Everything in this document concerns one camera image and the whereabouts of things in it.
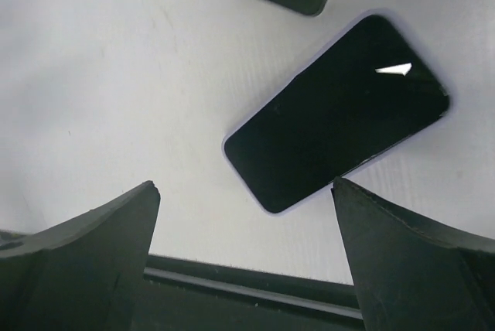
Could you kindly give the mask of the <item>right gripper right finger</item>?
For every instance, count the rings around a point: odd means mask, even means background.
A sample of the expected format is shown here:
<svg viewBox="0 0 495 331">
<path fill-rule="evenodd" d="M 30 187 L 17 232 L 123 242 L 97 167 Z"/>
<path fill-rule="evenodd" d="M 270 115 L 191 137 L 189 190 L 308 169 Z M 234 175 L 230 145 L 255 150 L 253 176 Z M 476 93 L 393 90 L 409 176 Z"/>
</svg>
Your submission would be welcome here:
<svg viewBox="0 0 495 331">
<path fill-rule="evenodd" d="M 492 330 L 494 241 L 389 202 L 344 178 L 332 188 L 367 330 Z"/>
</svg>

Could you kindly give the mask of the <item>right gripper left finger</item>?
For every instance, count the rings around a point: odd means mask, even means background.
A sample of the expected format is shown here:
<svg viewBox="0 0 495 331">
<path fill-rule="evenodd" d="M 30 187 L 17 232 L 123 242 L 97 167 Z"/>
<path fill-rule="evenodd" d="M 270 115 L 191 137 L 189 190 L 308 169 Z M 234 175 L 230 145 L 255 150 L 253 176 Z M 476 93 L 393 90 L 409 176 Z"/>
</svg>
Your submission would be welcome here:
<svg viewBox="0 0 495 331">
<path fill-rule="evenodd" d="M 160 204 L 146 181 L 1 246 L 3 330 L 128 330 Z"/>
</svg>

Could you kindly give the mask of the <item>lilac case phone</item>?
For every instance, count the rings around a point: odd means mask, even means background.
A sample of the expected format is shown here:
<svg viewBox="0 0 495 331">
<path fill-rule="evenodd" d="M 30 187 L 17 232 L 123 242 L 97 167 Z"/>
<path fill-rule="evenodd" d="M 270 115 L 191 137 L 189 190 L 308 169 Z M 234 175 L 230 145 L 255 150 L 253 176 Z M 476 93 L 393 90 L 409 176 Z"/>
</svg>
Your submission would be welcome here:
<svg viewBox="0 0 495 331">
<path fill-rule="evenodd" d="M 358 19 L 223 144 L 260 207 L 282 213 L 439 121 L 451 98 L 388 17 Z"/>
</svg>

